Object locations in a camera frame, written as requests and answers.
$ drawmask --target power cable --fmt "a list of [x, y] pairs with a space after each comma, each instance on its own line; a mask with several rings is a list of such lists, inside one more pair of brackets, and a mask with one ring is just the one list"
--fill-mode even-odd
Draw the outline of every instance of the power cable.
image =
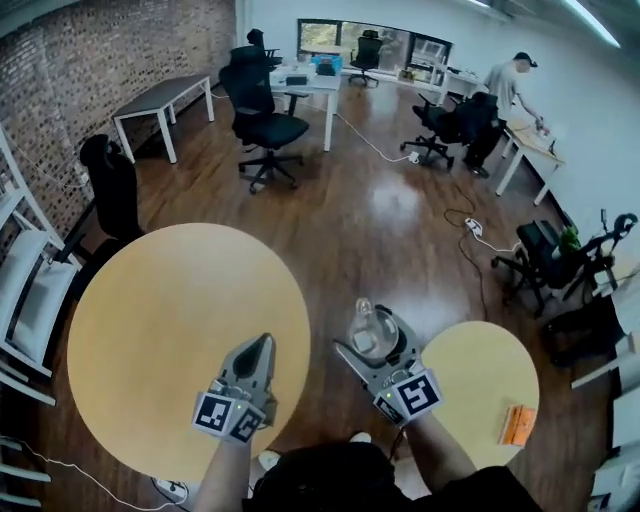
[[84, 476], [86, 476], [87, 478], [92, 480], [98, 487], [100, 487], [103, 491], [105, 491], [115, 501], [117, 501], [118, 503], [121, 503], [123, 505], [126, 505], [128, 507], [131, 507], [131, 508], [133, 508], [135, 510], [140, 510], [142, 512], [155, 512], [156, 510], [162, 510], [163, 508], [169, 507], [171, 505], [175, 505], [176, 507], [180, 507], [180, 505], [182, 505], [185, 501], [187, 501], [187, 498], [189, 497], [189, 488], [186, 486], [186, 484], [181, 483], [180, 485], [184, 486], [184, 488], [187, 490], [187, 494], [182, 500], [180, 500], [178, 502], [170, 501], [168, 503], [164, 503], [164, 504], [160, 505], [159, 507], [155, 507], [155, 508], [137, 507], [136, 505], [132, 505], [131, 503], [127, 503], [126, 501], [123, 501], [120, 498], [117, 498], [109, 489], [107, 489], [104, 485], [102, 485], [100, 482], [98, 482], [89, 473], [87, 473], [86, 471], [83, 471], [82, 469], [80, 469], [75, 464], [68, 464], [66, 462], [61, 462], [59, 460], [49, 459], [49, 458], [45, 457], [44, 455], [40, 455], [38, 452], [34, 451], [26, 441], [23, 441], [22, 439], [18, 439], [16, 437], [10, 437], [10, 436], [0, 436], [0, 438], [9, 439], [11, 441], [16, 441], [16, 442], [20, 443], [21, 445], [25, 446], [33, 455], [35, 455], [36, 457], [39, 457], [40, 459], [42, 459], [45, 462], [48, 462], [50, 464], [58, 464], [60, 466], [64, 466], [65, 468], [74, 468], [74, 469], [76, 469], [77, 471], [82, 473]]
[[[149, 477], [149, 479], [151, 480], [151, 483], [153, 484], [154, 489], [155, 489], [156, 491], [158, 491], [158, 493], [159, 493], [159, 494], [160, 494], [164, 499], [168, 500], [168, 502], [169, 502], [171, 505], [175, 505], [175, 506], [176, 506], [176, 507], [178, 507], [180, 510], [184, 510], [184, 512], [190, 512], [188, 509], [186, 509], [185, 507], [183, 507], [182, 505], [180, 505], [178, 502], [173, 501], [173, 500], [171, 499], [171, 497], [170, 497], [170, 496], [167, 496], [167, 495], [162, 491], [162, 489], [160, 489], [160, 487], [158, 487], [158, 484], [156, 484], [156, 481], [154, 480], [154, 478], [153, 478], [153, 477]], [[184, 488], [185, 488], [185, 490], [187, 491], [187, 497], [186, 497], [186, 498], [184, 498], [184, 500], [182, 500], [180, 503], [184, 503], [186, 500], [188, 500], [188, 499], [189, 499], [189, 488], [188, 488], [186, 485], [184, 486]]]

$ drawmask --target black cap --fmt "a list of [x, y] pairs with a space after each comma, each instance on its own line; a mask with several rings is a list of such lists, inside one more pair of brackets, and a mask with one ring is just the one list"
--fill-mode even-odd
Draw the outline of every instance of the black cap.
[[529, 57], [529, 54], [525, 52], [518, 52], [516, 56], [513, 58], [513, 60], [526, 60], [531, 65], [532, 68], [538, 67], [538, 63], [533, 59], [531, 59], [531, 57]]

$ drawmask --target orange box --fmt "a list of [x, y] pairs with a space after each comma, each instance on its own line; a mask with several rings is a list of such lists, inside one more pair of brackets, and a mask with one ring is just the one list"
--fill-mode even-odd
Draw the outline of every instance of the orange box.
[[507, 421], [502, 431], [500, 444], [524, 446], [533, 430], [536, 410], [524, 405], [514, 405], [507, 411]]

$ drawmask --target person's arm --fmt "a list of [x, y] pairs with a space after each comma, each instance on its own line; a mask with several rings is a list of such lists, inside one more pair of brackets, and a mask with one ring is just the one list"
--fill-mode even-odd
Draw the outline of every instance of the person's arm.
[[242, 512], [249, 489], [251, 441], [220, 443], [207, 469], [193, 512]]
[[476, 472], [462, 446], [430, 412], [409, 423], [406, 432], [422, 480], [432, 493]]
[[530, 115], [533, 116], [535, 118], [536, 121], [542, 121], [542, 117], [540, 117], [538, 115], [538, 113], [533, 110], [533, 107], [531, 105], [529, 105], [529, 103], [527, 103], [524, 99], [524, 96], [522, 96], [522, 94], [520, 94], [519, 92], [516, 93], [518, 95], [518, 99], [520, 100], [520, 103], [522, 104], [522, 108], [525, 109], [525, 111]]

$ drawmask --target power strip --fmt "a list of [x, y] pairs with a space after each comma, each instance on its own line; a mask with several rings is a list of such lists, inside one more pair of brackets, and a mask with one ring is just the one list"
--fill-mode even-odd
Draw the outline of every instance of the power strip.
[[178, 498], [176, 501], [186, 499], [187, 489], [183, 487], [183, 484], [170, 482], [169, 480], [158, 480], [157, 478], [153, 480], [160, 489], [176, 496]]

